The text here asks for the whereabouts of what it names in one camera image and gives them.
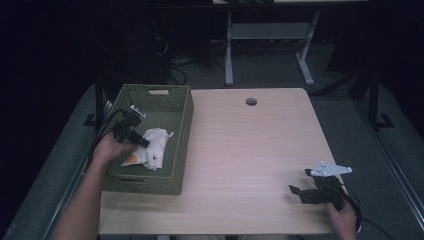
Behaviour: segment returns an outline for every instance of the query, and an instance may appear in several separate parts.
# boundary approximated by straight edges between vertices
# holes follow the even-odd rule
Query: person's left hand
[[[111,160],[121,156],[124,152],[137,148],[135,144],[118,143],[113,133],[103,136],[93,153],[92,162],[108,164]]]

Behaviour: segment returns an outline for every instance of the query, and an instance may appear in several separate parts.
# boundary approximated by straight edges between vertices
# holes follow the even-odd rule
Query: black tool
[[[312,176],[311,171],[311,169],[305,169],[306,175],[314,179],[316,189],[302,191],[297,187],[289,185],[291,192],[298,195],[303,204],[332,202],[337,210],[341,210],[343,208],[342,193],[344,193],[344,190],[339,179],[335,176]]]
[[[135,110],[131,113],[124,110],[121,110],[121,112],[124,119],[117,121],[112,127],[116,141],[122,143],[127,139],[131,143],[147,148],[150,142],[134,130],[141,123],[140,113]]]

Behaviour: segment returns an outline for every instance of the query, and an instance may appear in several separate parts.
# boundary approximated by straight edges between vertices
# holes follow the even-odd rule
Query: olive green basket
[[[146,117],[135,131],[143,135],[151,128],[162,128],[174,135],[168,140],[162,168],[149,170],[142,165],[121,167],[128,152],[112,161],[106,171],[103,190],[146,194],[180,195],[187,156],[187,145],[193,117],[193,99],[188,86],[124,85],[112,106],[111,114],[118,109],[131,112],[131,105]],[[116,114],[105,128],[111,131]]]

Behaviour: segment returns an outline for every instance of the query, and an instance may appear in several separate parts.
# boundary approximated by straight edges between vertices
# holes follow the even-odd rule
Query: grommet hole
[[[246,104],[249,106],[255,106],[256,104],[258,104],[258,101],[254,98],[248,98],[246,99]]]

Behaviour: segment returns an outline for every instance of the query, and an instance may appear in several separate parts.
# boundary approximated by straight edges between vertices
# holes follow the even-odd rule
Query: light wood surface
[[[303,89],[192,95],[181,196],[103,192],[101,234],[331,232],[324,206],[301,204],[288,187],[314,188],[304,169],[334,163]]]

